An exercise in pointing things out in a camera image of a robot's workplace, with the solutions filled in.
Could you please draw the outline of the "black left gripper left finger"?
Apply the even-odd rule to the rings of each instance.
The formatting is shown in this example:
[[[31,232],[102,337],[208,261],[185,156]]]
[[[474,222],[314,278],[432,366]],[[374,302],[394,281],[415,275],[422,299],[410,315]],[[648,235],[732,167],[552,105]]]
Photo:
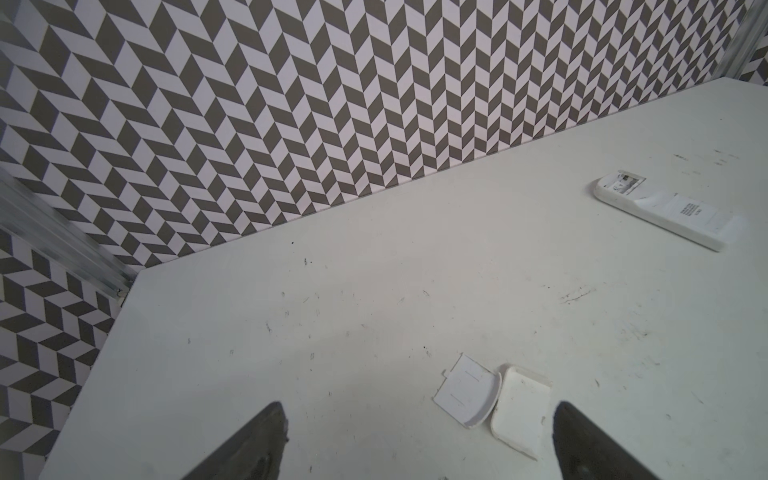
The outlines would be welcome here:
[[[288,419],[282,404],[275,401],[249,420],[183,479],[277,479],[287,443]]]

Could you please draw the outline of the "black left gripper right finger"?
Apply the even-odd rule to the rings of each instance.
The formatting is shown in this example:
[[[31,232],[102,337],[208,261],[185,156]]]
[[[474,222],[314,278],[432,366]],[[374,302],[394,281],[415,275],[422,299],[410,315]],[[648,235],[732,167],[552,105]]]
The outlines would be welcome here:
[[[564,480],[658,479],[570,402],[554,412],[552,439]]]

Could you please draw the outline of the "white battery cover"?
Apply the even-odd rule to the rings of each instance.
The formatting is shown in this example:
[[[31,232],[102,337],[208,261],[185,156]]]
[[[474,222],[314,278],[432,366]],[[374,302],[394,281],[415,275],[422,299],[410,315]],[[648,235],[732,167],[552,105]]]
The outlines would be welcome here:
[[[450,370],[434,403],[466,429],[482,424],[495,408],[502,388],[502,375],[462,353]]]
[[[552,382],[520,366],[503,369],[498,400],[491,415],[492,435],[537,461],[544,423],[549,415]]]

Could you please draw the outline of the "white remote green buttons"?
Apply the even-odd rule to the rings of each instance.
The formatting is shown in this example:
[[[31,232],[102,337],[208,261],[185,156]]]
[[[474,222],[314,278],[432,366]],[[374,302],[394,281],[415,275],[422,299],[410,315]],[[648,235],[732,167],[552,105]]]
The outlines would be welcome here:
[[[736,242],[746,228],[745,219],[731,211],[666,191],[623,170],[597,180],[593,194],[614,208],[715,252]]]

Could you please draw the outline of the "aluminium corner post left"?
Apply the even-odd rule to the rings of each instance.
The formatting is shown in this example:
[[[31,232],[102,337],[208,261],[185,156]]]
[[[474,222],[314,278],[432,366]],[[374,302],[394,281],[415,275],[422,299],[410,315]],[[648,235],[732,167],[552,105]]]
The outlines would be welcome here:
[[[124,299],[136,274],[6,171],[1,226],[105,294]]]

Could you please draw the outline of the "aluminium corner post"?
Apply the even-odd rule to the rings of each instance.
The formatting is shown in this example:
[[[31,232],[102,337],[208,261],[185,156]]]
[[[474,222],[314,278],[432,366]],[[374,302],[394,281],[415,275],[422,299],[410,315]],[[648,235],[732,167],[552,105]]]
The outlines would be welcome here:
[[[755,0],[747,9],[743,21],[722,59],[712,74],[713,79],[738,79],[752,59],[759,41],[767,31],[767,0]]]
[[[124,299],[136,274],[6,171],[1,226],[105,294]]]

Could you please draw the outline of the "aluminium corner post right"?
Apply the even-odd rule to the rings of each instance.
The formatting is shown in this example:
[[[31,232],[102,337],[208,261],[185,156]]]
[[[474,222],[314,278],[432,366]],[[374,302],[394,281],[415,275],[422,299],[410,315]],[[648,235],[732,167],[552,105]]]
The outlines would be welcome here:
[[[759,41],[767,31],[767,0],[755,0],[747,9],[743,21],[722,59],[712,74],[713,79],[738,79],[752,59]]]

